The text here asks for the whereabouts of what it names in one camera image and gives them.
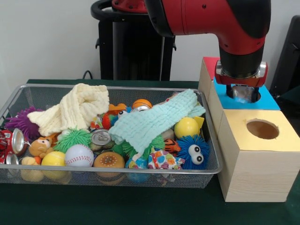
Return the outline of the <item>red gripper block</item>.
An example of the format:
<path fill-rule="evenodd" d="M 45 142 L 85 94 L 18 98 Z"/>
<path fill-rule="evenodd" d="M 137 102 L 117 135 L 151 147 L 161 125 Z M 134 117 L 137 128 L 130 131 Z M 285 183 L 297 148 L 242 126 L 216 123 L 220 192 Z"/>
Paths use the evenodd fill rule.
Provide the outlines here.
<path fill-rule="evenodd" d="M 268 64 L 266 62 L 261 62 L 257 71 L 246 78 L 233 78 L 228 76 L 223 70 L 220 60 L 217 60 L 215 66 L 215 79 L 219 84 L 226 85 L 226 94 L 228 97 L 233 97 L 233 89 L 231 84 L 246 85 L 249 87 L 254 87 L 251 94 L 251 102 L 257 102 L 259 100 L 259 87 L 265 84 L 268 73 Z"/>

